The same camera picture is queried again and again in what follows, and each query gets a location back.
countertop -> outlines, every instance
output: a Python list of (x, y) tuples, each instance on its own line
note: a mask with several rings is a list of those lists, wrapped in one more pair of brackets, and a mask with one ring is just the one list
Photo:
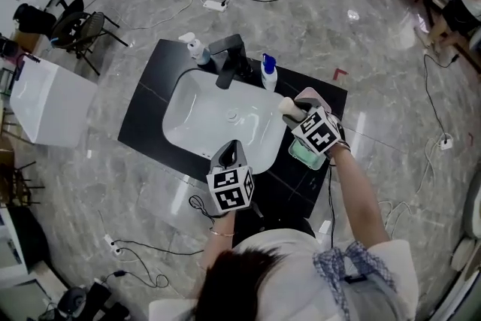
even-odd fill
[[(224, 53), (216, 55), (213, 62), (202, 66), (202, 69), (217, 73), (225, 58)], [(246, 83), (262, 86), (260, 61), (249, 61), (254, 74)], [(170, 168), (206, 182), (210, 160), (174, 146), (162, 132), (164, 114), (177, 80), (185, 71), (193, 68), (199, 67), (184, 43), (160, 40), (137, 85), (118, 139)], [(277, 77), (275, 91), (279, 94), (294, 98), (306, 87), (313, 87), (331, 106), (332, 112), (342, 118), (346, 90), (282, 67), (277, 67)], [(288, 210), (309, 217), (325, 179), (328, 163), (325, 162), (318, 171), (313, 171), (292, 158), (288, 148), (293, 140), (292, 133), (286, 129), (272, 167), (254, 176), (256, 187), (253, 200), (263, 212)]]

red corner marker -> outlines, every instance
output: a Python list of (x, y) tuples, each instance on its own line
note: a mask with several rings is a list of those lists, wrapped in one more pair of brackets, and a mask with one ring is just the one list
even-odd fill
[(347, 75), (347, 72), (345, 72), (344, 70), (341, 70), (340, 68), (336, 68), (336, 71), (334, 71), (334, 77), (332, 78), (332, 80), (337, 80), (337, 76), (339, 74)]

woman's right arm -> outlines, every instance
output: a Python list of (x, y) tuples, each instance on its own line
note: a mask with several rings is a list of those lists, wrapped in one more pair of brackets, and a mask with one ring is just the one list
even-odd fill
[(335, 144), (331, 154), (336, 162), (344, 207), (354, 238), (366, 249), (389, 241), (376, 194), (368, 177), (345, 147)]

sink drain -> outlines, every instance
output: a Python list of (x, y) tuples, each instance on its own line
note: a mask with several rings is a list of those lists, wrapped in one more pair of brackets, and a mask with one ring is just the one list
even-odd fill
[(233, 108), (227, 111), (225, 118), (227, 118), (228, 122), (235, 122), (235, 120), (237, 119), (237, 114), (238, 114), (237, 108)]

white sink basin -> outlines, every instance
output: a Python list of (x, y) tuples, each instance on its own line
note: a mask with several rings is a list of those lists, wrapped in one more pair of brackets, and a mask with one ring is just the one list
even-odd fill
[(283, 97), (236, 80), (220, 89), (216, 80), (217, 75), (200, 70), (179, 79), (162, 123), (165, 137), (206, 159), (238, 139), (253, 173), (268, 170), (286, 130), (277, 110)]

